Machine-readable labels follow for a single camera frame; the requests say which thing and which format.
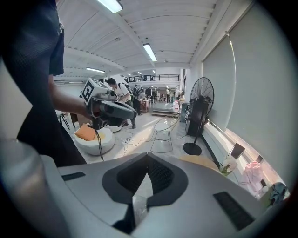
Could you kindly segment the black floor box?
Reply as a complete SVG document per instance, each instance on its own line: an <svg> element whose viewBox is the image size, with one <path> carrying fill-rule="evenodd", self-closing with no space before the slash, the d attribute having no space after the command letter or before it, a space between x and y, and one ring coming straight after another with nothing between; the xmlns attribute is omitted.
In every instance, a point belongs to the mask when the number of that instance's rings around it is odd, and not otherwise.
<svg viewBox="0 0 298 238"><path fill-rule="evenodd" d="M195 137L200 131L203 120L206 117L209 104L204 100L204 96L197 99L191 99L190 112L188 114L188 121L186 131L188 136Z"/></svg>

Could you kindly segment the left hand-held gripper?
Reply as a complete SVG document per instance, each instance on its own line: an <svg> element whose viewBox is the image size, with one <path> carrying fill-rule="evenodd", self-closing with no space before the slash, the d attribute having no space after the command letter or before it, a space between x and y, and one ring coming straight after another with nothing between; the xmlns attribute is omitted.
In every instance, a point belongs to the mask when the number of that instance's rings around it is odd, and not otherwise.
<svg viewBox="0 0 298 238"><path fill-rule="evenodd" d="M134 119L137 112L129 105L115 101L117 99L114 90L105 86L101 81L89 78L82 90L82 98L85 102L87 112L92 116L94 129L100 129L103 121L95 112L96 105L100 105L100 111L112 118Z"/></svg>

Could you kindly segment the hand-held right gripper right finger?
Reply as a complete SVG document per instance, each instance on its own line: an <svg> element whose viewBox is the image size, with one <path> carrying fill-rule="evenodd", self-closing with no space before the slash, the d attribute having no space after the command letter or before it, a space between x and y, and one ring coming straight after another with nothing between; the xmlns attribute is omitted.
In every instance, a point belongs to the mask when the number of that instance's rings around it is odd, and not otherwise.
<svg viewBox="0 0 298 238"><path fill-rule="evenodd" d="M248 191L215 170L174 157L162 159L181 168L189 183L173 204L149 209L134 230L136 238L256 238L280 211L279 205L265 208ZM219 192L229 193L254 222L237 231L213 196Z"/></svg>

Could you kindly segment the black round lamp base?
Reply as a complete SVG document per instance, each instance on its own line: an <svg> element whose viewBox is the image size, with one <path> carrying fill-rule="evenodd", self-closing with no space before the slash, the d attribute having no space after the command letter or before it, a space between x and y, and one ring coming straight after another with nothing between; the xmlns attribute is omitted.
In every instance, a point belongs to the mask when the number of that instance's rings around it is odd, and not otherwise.
<svg viewBox="0 0 298 238"><path fill-rule="evenodd" d="M188 114L190 112L190 101L191 99L197 99L200 96L204 96L204 100L209 104L208 110L206 113L206 117L203 120L203 123L200 127L200 131L198 131L197 135L194 137L193 142L188 142L183 145L183 150L188 154L188 155L201 155L202 149L199 145L196 144L197 139L201 136L202 130L203 130L203 125L208 117L208 114L210 113L213 104L214 104L214 87L211 83L211 81L206 78L206 77L201 77L199 78L193 85L191 94L190 94L190 99L189 99L189 104L187 107L187 112L186 112L186 126L187 126L187 121L188 121Z"/></svg>

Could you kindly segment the dark brown small planter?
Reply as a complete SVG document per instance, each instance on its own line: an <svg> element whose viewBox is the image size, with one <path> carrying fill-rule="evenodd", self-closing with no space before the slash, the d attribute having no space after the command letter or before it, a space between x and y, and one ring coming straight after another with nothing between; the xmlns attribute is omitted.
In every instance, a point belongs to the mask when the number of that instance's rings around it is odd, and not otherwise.
<svg viewBox="0 0 298 238"><path fill-rule="evenodd" d="M229 155L232 156L234 159L238 159L240 156L242 156L244 151L245 148L240 144L236 143L230 151Z"/></svg>

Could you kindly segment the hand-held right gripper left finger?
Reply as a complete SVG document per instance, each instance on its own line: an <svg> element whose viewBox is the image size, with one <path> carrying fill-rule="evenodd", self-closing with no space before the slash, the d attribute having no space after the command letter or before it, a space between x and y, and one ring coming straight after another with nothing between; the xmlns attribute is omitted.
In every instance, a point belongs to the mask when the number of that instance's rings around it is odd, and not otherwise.
<svg viewBox="0 0 298 238"><path fill-rule="evenodd" d="M136 178L120 182L119 171L142 159L137 153L105 162L56 167L42 156L54 201L62 212L71 238L148 238L148 230L135 225L131 186Z"/></svg>

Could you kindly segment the oval wooden coffee table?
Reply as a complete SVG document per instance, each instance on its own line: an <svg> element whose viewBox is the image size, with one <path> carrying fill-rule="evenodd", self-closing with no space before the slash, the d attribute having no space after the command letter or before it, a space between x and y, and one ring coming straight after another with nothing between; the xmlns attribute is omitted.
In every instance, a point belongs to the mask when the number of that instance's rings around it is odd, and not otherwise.
<svg viewBox="0 0 298 238"><path fill-rule="evenodd" d="M188 155L187 154L187 155L181 156L180 160L190 162L193 164L202 165L204 167L208 167L212 170L220 172L217 165L215 164L215 162L213 162L211 159L204 157L202 155Z"/></svg>

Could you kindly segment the pink cloth bundle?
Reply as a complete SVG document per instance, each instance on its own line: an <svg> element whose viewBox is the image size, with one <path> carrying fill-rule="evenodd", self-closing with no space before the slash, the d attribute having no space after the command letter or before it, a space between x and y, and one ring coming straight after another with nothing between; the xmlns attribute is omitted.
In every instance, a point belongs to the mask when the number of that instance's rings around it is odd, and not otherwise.
<svg viewBox="0 0 298 238"><path fill-rule="evenodd" d="M257 161L253 161L249 164L246 164L239 184L244 188L251 189L254 193L256 193L263 188L263 186L261 185L263 177L264 174L261 168L261 164Z"/></svg>

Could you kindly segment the person's black-clothed body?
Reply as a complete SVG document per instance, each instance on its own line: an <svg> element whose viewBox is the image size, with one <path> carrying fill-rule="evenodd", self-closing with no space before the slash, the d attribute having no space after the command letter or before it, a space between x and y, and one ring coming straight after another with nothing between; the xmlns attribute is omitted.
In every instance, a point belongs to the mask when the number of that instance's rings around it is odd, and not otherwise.
<svg viewBox="0 0 298 238"><path fill-rule="evenodd" d="M32 104L18 140L39 154L50 156L57 167L86 163L72 138L59 123L49 93L49 75L61 75L64 27L58 0L12 1L11 20L1 20L0 53L18 88Z"/></svg>

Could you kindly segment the grey roller blind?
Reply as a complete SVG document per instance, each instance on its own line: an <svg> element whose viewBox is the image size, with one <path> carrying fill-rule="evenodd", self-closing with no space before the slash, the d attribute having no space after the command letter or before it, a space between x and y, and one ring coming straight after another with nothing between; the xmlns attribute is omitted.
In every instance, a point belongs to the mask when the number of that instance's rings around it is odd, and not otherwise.
<svg viewBox="0 0 298 238"><path fill-rule="evenodd" d="M236 89L235 59L228 36L203 61L203 75L211 81L214 88L214 104L209 119L225 131Z"/></svg>
<svg viewBox="0 0 298 238"><path fill-rule="evenodd" d="M275 20L254 4L230 33L237 83L228 129L292 187L297 175L298 68Z"/></svg>

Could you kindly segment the orange cushion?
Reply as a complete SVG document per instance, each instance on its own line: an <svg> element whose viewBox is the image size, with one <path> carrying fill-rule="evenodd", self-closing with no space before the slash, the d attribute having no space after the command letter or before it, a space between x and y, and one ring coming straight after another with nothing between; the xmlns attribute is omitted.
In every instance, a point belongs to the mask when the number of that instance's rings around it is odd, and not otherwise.
<svg viewBox="0 0 298 238"><path fill-rule="evenodd" d="M74 134L85 141L97 140L95 129L88 124L83 124Z"/></svg>

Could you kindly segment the white egg-shaped seat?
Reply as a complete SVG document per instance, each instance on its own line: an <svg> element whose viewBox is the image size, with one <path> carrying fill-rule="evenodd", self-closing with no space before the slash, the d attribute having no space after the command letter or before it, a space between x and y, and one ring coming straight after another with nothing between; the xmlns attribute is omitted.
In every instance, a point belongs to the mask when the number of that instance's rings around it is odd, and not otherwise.
<svg viewBox="0 0 298 238"><path fill-rule="evenodd" d="M108 128L97 130L96 135L97 140L85 141L74 134L74 142L83 152L94 156L105 154L114 146L115 136Z"/></svg>

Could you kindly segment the person's left forearm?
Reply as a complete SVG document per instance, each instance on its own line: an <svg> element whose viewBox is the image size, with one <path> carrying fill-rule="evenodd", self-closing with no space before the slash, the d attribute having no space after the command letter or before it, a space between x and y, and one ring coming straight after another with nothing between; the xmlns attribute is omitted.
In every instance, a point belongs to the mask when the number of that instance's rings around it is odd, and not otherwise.
<svg viewBox="0 0 298 238"><path fill-rule="evenodd" d="M76 113L84 116L87 119L92 119L92 117L87 112L87 108L83 99L79 97L73 97L61 91L58 86L55 85L54 76L52 74L48 77L48 85L49 93L55 110L68 113Z"/></svg>

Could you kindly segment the blue denim clothes pile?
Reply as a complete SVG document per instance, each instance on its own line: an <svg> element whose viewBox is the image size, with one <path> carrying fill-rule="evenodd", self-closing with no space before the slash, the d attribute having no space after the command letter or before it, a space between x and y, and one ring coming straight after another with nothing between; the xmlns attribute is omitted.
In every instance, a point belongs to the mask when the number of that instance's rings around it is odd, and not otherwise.
<svg viewBox="0 0 298 238"><path fill-rule="evenodd" d="M288 188L282 183L277 182L272 185L272 191L270 193L270 205L276 205L284 200L285 194Z"/></svg>

